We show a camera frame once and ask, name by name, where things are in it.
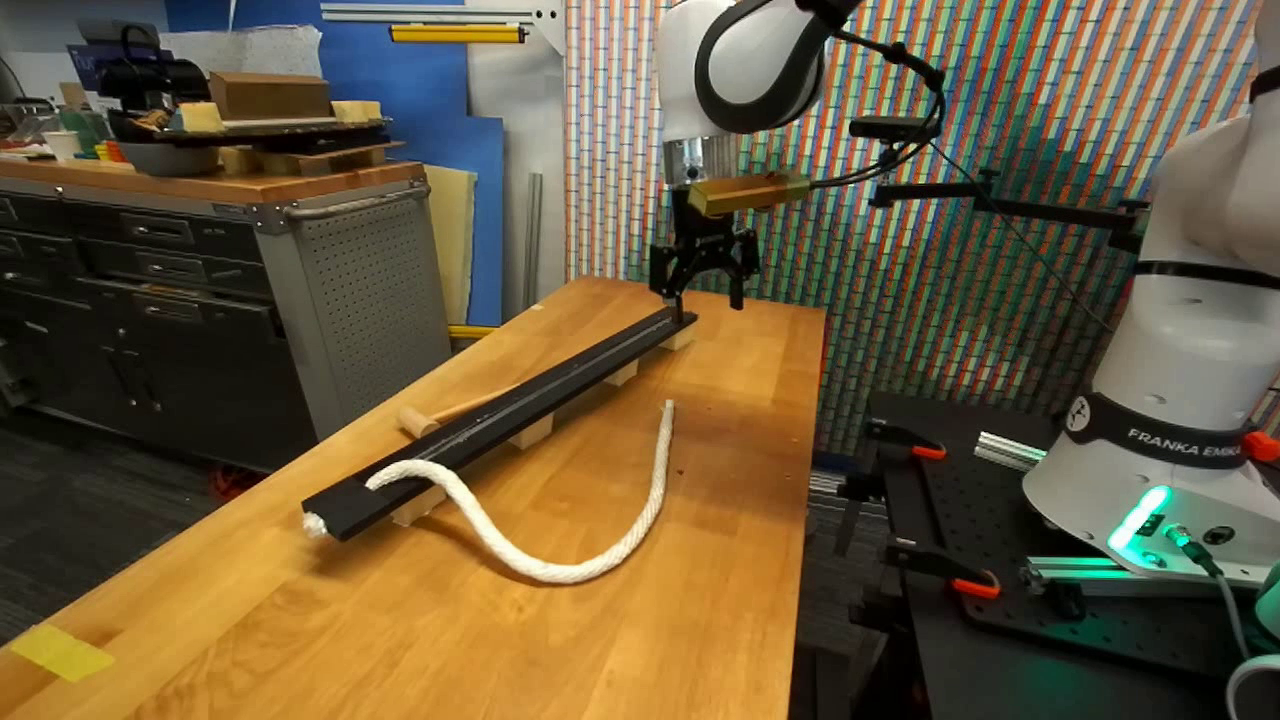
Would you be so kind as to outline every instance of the white hose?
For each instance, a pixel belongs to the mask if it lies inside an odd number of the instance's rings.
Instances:
[[[477,538],[482,539],[482,549],[504,561],[510,572],[528,578],[528,580],[541,580],[541,584],[584,584],[584,580],[595,580],[613,569],[618,569],[635,549],[638,539],[647,538],[647,530],[657,524],[657,511],[664,510],[664,493],[668,493],[668,453],[672,453],[672,417],[674,417],[674,405],[668,399],[664,405],[664,420],[659,420],[659,432],[657,432],[657,449],[651,449],[651,485],[647,485],[647,501],[635,518],[635,524],[601,556],[584,561],[584,563],[546,563],[546,561],[537,561],[528,556],[525,549],[514,549],[491,519],[488,511],[479,510],[479,501],[473,498],[473,487],[444,466],[430,466],[430,460],[396,460],[378,472],[371,472],[363,479],[363,487],[382,487],[382,485],[396,485],[396,479],[430,479],[444,487],[444,498],[457,501],[457,510],[467,518],[467,524],[477,530]]]

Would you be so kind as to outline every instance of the wooden surface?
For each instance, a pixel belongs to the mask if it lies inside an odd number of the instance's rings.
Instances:
[[[378,164],[361,173],[330,173],[330,178],[140,178],[128,164],[25,164],[0,160],[0,190],[25,192],[56,192],[66,197],[124,197],[124,200],[193,200],[193,203],[291,203],[326,192],[355,192],[375,184],[405,184],[420,181],[420,164]]]
[[[452,506],[352,546],[301,538],[309,493],[400,449],[405,405],[462,405],[657,310],[581,281],[47,621],[107,674],[63,684],[0,654],[0,716],[783,716],[822,317],[688,301],[682,353],[462,472],[528,553],[595,556],[645,506],[672,398],[668,506],[618,572],[510,580]]]

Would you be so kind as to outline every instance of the wooden table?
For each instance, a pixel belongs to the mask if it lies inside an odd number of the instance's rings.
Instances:
[[[420,164],[378,164],[326,178],[142,178],[133,164],[32,164],[0,160],[2,190],[50,197],[128,197],[128,200],[193,200],[193,203],[296,203],[309,197],[361,192],[375,184],[420,184]]]
[[[405,405],[462,405],[657,310],[581,281],[47,621],[111,667],[66,684],[0,654],[0,716],[783,716],[822,317],[688,303],[682,353],[462,472],[528,553],[595,556],[645,506],[672,398],[668,510],[618,572],[510,580],[457,510],[352,546],[301,532],[305,498],[400,443]]]

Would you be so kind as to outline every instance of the green light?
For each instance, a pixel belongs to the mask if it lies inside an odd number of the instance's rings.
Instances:
[[[1122,518],[1122,524],[1107,538],[1110,553],[1128,556],[1128,561],[1138,561],[1132,553],[1122,553],[1134,538],[1134,530],[1144,530],[1165,506],[1166,506],[1166,487],[1148,487],[1144,501],[1134,501],[1134,510]]]

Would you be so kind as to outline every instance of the metal cabinet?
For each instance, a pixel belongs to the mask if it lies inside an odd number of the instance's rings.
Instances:
[[[0,197],[0,390],[40,412],[266,472],[444,356],[422,184]]]

